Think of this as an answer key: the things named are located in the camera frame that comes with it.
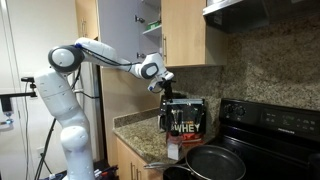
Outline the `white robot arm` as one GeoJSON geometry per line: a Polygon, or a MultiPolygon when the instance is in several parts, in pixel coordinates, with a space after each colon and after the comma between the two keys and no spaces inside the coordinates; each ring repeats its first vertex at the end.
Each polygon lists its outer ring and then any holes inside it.
{"type": "Polygon", "coordinates": [[[162,56],[148,54],[142,62],[130,62],[117,56],[111,46],[81,37],[72,45],[56,46],[48,53],[50,67],[35,74],[39,95],[50,114],[60,123],[60,142],[67,161],[63,180],[96,180],[90,138],[90,125],[76,99],[67,76],[84,62],[129,72],[150,82],[148,89],[157,86],[171,92],[174,74],[164,65],[162,56]]]}

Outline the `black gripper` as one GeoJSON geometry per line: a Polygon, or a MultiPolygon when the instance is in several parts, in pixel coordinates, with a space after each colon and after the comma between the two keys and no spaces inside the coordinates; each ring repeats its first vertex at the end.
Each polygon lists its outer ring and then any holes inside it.
{"type": "Polygon", "coordinates": [[[163,80],[160,83],[161,88],[164,90],[164,95],[167,99],[173,98],[173,92],[172,92],[172,81],[171,80],[163,80]]]}

